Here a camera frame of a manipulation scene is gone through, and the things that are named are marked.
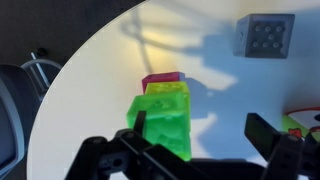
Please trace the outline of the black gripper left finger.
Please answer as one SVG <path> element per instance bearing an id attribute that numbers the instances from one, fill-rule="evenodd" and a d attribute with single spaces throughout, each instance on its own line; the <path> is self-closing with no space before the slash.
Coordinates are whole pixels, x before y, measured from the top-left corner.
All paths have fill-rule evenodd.
<path id="1" fill-rule="evenodd" d="M 200 169 L 142 137 L 146 115 L 139 111 L 134 127 L 119 130 L 111 141 L 102 136 L 84 140 L 65 180 L 109 180 L 118 172 L 129 180 L 209 180 Z"/>

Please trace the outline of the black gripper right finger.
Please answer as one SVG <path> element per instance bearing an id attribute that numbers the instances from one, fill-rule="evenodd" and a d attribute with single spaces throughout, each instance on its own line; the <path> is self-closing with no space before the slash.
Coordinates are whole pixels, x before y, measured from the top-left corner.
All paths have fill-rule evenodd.
<path id="1" fill-rule="evenodd" d="M 281 133 L 257 113 L 248 113 L 244 134 L 267 161 L 260 180 L 297 180 L 303 141 Z"/>

